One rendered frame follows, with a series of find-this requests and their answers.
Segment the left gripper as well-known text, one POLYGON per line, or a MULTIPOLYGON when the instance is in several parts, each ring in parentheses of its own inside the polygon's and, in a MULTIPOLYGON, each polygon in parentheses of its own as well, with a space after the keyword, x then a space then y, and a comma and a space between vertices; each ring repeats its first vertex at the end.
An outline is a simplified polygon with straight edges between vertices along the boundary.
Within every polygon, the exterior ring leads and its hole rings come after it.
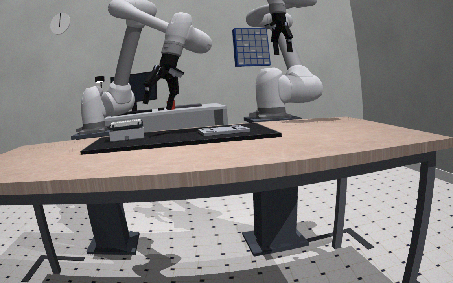
POLYGON ((274 13, 271 14, 272 22, 277 22, 277 26, 272 28, 271 42, 273 43, 274 54, 279 54, 278 39, 279 34, 283 33, 287 43, 287 52, 293 52, 292 40, 293 35, 290 28, 288 27, 288 22, 286 22, 286 16, 284 13, 274 13), (281 32, 279 32, 281 31, 281 32))

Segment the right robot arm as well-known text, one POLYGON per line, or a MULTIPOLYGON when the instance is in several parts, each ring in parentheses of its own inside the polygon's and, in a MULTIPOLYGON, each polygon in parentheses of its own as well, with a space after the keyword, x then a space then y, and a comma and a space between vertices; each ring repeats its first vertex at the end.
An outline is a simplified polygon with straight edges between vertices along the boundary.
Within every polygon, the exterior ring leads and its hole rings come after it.
POLYGON ((106 92, 99 86, 86 88, 81 100, 83 126, 77 128, 79 135, 103 132, 105 118, 121 115, 133 108, 135 96, 128 83, 137 44, 142 28, 147 25, 165 33, 161 54, 181 56, 183 48, 194 53, 207 53, 212 48, 212 39, 192 26, 191 15, 183 12, 172 16, 170 22, 156 18, 157 8, 147 0, 112 0, 109 13, 126 19, 125 31, 114 81, 106 92))

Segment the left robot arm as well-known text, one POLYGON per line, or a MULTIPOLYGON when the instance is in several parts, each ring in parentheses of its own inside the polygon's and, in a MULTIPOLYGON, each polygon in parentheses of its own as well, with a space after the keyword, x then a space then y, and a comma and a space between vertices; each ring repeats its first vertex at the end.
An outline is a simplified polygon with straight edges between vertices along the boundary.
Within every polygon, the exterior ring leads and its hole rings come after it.
MULTIPOLYGON (((301 8, 316 5, 317 0, 267 0, 269 5, 260 6, 246 15, 246 22, 252 27, 266 30, 277 26, 272 22, 271 14, 286 14, 286 22, 291 27, 293 20, 286 12, 289 8, 301 8)), ((250 112, 250 118, 275 119, 291 118, 287 114, 285 103, 305 103, 318 99, 322 95, 322 82, 301 63, 300 56, 292 40, 293 52, 287 52, 287 43, 283 33, 279 34, 278 45, 287 66, 286 75, 278 68, 265 68, 256 78, 257 110, 250 112)))

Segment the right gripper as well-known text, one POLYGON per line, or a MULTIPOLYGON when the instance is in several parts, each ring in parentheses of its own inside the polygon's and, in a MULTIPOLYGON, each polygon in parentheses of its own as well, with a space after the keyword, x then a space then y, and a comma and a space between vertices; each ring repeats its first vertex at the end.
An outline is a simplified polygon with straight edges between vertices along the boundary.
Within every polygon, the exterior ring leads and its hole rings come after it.
POLYGON ((169 73, 169 66, 176 67, 179 57, 174 54, 162 54, 161 60, 159 65, 154 66, 153 70, 151 71, 150 75, 146 78, 144 85, 145 85, 145 95, 143 99, 143 104, 149 103, 149 98, 152 90, 152 86, 158 82, 160 78, 163 78, 167 81, 169 87, 169 98, 166 109, 171 110, 174 102, 174 98, 177 94, 179 94, 179 83, 178 77, 173 76, 169 73), (159 71, 159 72, 158 72, 159 71), (158 74, 157 74, 158 73, 158 74), (156 75, 157 74, 157 75, 156 75))

